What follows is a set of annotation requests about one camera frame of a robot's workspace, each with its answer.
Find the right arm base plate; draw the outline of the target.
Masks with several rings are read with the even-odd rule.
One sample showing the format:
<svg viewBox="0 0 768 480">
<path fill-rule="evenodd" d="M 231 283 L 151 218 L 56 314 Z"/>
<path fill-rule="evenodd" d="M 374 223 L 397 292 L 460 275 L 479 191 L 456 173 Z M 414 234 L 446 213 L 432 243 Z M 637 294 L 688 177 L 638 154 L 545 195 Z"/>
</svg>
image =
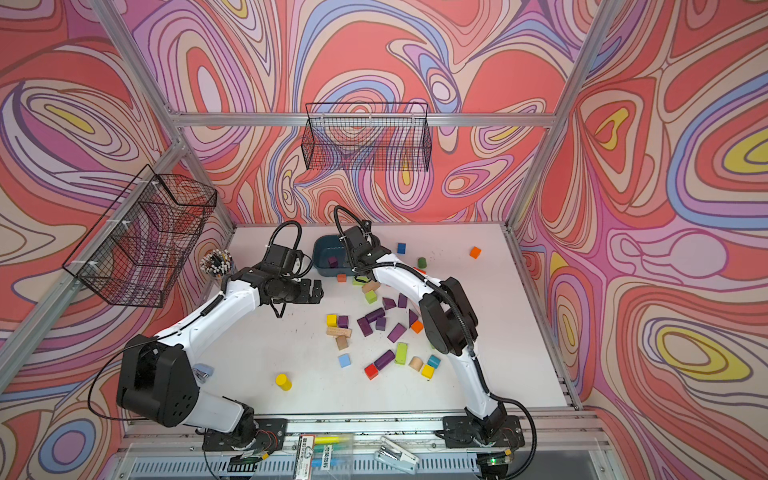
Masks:
<svg viewBox="0 0 768 480">
<path fill-rule="evenodd" d="M 526 445 L 518 416 L 481 422 L 468 415 L 446 416 L 436 435 L 448 448 L 502 448 L 515 451 Z"/>
</svg>

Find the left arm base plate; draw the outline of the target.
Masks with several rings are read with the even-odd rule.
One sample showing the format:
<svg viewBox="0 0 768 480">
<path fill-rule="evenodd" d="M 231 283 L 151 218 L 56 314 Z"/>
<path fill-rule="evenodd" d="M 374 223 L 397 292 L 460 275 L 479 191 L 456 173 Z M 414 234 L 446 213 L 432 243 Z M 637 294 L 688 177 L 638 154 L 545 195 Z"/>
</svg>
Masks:
<svg viewBox="0 0 768 480">
<path fill-rule="evenodd" d="M 273 453 L 283 448 L 288 420 L 280 417 L 255 418 L 251 426 L 231 433 L 207 430 L 202 449 L 208 452 L 256 451 Z"/>
</svg>

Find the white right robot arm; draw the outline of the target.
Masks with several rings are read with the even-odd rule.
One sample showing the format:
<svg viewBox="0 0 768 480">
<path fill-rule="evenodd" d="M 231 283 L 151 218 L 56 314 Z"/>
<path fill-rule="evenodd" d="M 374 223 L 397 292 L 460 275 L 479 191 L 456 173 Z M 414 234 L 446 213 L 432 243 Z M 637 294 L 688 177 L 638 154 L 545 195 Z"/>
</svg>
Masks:
<svg viewBox="0 0 768 480">
<path fill-rule="evenodd" d="M 493 397 L 477 357 L 478 319 L 461 283 L 440 280 L 401 261 L 370 231 L 368 222 L 337 228 L 347 260 L 362 274 L 415 302 L 430 344 L 447 356 L 466 400 L 470 441 L 489 445 L 507 420 L 503 403 Z"/>
</svg>

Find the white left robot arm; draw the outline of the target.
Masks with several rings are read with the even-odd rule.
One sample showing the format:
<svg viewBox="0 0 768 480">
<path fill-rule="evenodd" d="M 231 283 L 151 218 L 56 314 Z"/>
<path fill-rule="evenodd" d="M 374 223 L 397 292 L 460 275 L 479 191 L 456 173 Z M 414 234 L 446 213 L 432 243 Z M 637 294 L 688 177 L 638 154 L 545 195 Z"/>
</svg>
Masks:
<svg viewBox="0 0 768 480">
<path fill-rule="evenodd" d="M 306 255 L 270 244 L 261 262 L 222 277 L 219 293 L 184 319 L 150 338 L 137 335 L 123 353 L 117 405 L 165 427 L 180 424 L 221 433 L 237 448 L 257 436 L 253 409 L 201 390 L 193 366 L 230 327 L 268 307 L 283 316 L 288 304 L 318 304 L 322 282 L 305 276 Z"/>
</svg>

